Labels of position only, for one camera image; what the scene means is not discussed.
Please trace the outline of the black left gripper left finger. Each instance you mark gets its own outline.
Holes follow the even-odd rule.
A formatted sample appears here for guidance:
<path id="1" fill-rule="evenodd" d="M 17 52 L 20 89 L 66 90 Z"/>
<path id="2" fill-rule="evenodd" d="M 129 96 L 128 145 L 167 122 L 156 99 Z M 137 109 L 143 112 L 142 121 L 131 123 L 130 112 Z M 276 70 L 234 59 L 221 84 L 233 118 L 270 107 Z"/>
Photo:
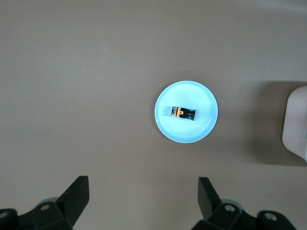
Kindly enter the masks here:
<path id="1" fill-rule="evenodd" d="M 23 215 L 0 209 L 0 230 L 73 230 L 88 202 L 88 176 L 79 176 L 60 197 L 43 200 Z"/>

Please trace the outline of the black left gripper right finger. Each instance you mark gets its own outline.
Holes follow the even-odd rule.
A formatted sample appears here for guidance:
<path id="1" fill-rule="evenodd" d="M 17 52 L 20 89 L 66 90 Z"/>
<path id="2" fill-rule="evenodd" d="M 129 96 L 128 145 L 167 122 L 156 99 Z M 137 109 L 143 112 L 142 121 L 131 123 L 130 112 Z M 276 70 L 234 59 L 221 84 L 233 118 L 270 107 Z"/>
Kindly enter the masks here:
<path id="1" fill-rule="evenodd" d="M 263 210 L 254 217 L 236 202 L 221 199 L 207 177 L 198 180 L 198 204 L 203 219 L 191 230 L 294 230 L 281 213 Z"/>

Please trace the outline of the orange push-button switch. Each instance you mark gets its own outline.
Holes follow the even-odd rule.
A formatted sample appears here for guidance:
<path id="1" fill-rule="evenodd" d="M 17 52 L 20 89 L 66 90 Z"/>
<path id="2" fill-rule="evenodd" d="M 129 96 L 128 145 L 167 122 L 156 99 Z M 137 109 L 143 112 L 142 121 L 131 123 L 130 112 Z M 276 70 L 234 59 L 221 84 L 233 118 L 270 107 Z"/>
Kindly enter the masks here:
<path id="1" fill-rule="evenodd" d="M 196 110 L 195 109 L 187 109 L 183 107 L 173 106 L 171 111 L 172 117 L 179 117 L 182 119 L 187 119 L 193 121 L 195 118 Z"/>

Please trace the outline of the light blue round plate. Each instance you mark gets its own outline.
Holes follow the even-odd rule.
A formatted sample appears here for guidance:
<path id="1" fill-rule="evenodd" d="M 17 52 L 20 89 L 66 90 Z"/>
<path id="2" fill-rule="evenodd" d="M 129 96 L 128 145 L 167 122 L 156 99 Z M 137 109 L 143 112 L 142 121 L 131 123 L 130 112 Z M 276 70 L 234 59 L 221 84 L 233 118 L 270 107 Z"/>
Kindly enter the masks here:
<path id="1" fill-rule="evenodd" d="M 195 110 L 194 120 L 172 116 L 172 108 Z M 178 143 L 193 143 L 205 138 L 218 119 L 214 94 L 195 81 L 179 81 L 166 87 L 159 95 L 154 117 L 160 131 Z"/>

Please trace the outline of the white lidded storage box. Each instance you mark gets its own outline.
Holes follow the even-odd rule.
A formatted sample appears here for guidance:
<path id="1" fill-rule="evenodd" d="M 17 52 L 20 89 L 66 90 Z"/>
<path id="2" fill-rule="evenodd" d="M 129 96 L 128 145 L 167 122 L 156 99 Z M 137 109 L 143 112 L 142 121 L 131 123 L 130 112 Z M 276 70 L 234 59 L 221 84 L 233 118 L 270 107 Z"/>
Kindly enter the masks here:
<path id="1" fill-rule="evenodd" d="M 307 163 L 307 86 L 295 89 L 288 97 L 282 141 Z"/>

